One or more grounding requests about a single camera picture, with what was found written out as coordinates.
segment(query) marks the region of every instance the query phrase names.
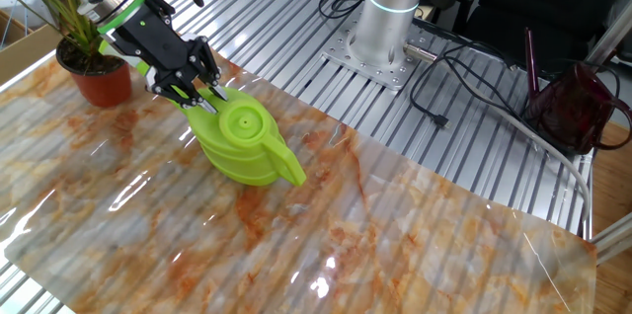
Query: green watering can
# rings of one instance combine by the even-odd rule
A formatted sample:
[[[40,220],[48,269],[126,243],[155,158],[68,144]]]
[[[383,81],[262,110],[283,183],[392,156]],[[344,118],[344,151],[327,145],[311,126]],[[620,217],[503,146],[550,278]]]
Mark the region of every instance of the green watering can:
[[[277,122],[252,96],[224,88],[228,102],[207,89],[198,92],[216,109],[182,109],[208,160],[234,181],[265,186],[283,177],[295,186],[306,176],[296,156],[278,132]]]

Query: robotic arm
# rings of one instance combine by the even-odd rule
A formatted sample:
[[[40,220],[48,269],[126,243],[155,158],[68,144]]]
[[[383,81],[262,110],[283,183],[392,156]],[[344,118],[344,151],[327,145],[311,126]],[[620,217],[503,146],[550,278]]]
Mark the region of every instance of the robotic arm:
[[[194,0],[203,6],[202,0]],[[93,21],[104,40],[145,75],[147,90],[180,104],[217,110],[194,87],[198,78],[217,97],[220,71],[205,37],[180,37],[171,27],[175,13],[164,0],[82,0],[78,12]]]

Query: glossy table surface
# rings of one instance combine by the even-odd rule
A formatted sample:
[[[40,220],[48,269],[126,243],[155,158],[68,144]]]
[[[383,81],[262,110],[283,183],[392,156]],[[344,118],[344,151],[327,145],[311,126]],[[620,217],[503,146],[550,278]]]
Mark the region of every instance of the glossy table surface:
[[[206,9],[195,7],[190,0],[168,1],[179,9],[174,22],[179,31],[207,34],[219,53],[292,96],[475,194],[572,232],[579,229],[582,199],[568,170],[472,101],[445,73],[434,73],[416,96],[452,120],[452,129],[436,130],[411,108],[408,88],[392,92],[324,60],[321,51],[327,46],[323,43],[340,22],[320,19],[318,0],[205,0]],[[426,39],[420,45],[434,52],[450,45],[424,34]],[[526,96],[525,83],[520,80],[523,72],[509,71],[499,61],[473,50],[463,51],[461,57],[475,71],[486,72],[485,77],[520,108]],[[419,67],[418,75],[424,67]],[[29,105],[21,105],[18,111],[37,115]],[[3,126],[11,130],[6,121]],[[590,180],[592,158],[577,158],[575,163]],[[68,310],[11,263],[3,260],[0,265],[0,311]]]
[[[0,100],[31,125],[0,132],[5,256],[78,313],[592,312],[592,245],[217,60],[304,185],[237,184],[139,76],[100,110],[51,61]]]

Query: watering can spout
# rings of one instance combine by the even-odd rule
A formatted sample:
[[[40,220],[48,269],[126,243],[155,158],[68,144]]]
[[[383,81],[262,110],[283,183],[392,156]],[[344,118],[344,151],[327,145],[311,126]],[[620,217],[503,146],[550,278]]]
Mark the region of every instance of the watering can spout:
[[[537,83],[537,69],[535,63],[535,53],[533,51],[533,32],[529,28],[524,28],[526,47],[526,75],[529,84],[529,100],[533,100],[540,94],[540,87]]]

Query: terracotta pot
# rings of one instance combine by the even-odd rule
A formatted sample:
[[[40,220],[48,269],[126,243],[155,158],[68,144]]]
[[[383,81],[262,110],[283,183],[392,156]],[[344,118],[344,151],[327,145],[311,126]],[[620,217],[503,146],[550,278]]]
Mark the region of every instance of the terracotta pot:
[[[66,65],[59,56],[57,47],[57,62],[70,72],[72,79],[79,87],[83,97],[93,106],[110,108],[125,102],[131,96],[131,79],[129,66],[121,60],[112,71],[101,74],[85,74]]]

